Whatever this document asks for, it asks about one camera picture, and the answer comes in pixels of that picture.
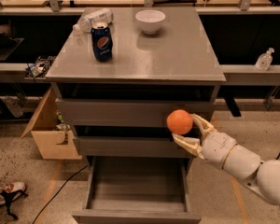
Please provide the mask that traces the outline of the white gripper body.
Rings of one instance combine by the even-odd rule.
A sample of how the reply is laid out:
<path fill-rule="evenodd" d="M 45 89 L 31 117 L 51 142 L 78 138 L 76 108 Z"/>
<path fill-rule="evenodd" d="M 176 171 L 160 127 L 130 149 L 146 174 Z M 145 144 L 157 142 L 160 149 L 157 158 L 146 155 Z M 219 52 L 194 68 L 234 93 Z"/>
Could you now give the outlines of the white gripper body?
<path fill-rule="evenodd" d="M 203 156 L 207 163 L 218 169 L 223 168 L 223 163 L 237 141 L 226 133 L 210 133 L 203 140 Z"/>

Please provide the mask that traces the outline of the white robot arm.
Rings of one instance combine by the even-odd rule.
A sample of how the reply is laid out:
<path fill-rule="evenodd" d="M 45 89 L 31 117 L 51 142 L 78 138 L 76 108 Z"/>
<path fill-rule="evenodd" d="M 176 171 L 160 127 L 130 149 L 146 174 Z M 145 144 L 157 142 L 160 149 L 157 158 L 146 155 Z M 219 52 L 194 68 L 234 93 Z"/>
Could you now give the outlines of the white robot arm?
<path fill-rule="evenodd" d="M 263 161 L 209 121 L 185 110 L 167 117 L 174 141 L 193 156 L 233 176 L 263 201 L 280 207 L 280 160 Z"/>

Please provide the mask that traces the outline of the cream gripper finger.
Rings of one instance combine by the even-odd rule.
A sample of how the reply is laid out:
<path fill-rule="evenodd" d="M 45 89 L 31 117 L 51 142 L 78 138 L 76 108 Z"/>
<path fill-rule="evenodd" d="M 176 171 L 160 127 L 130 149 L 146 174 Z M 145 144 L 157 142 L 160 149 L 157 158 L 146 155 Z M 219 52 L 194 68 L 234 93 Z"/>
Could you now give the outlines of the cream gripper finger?
<path fill-rule="evenodd" d="M 184 148 L 188 153 L 204 160 L 203 148 L 198 138 L 184 137 L 176 133 L 173 133 L 172 137 L 175 143 Z"/>
<path fill-rule="evenodd" d="M 193 123 L 199 128 L 201 139 L 204 140 L 208 134 L 216 133 L 217 129 L 208 120 L 202 118 L 197 114 L 191 114 Z"/>

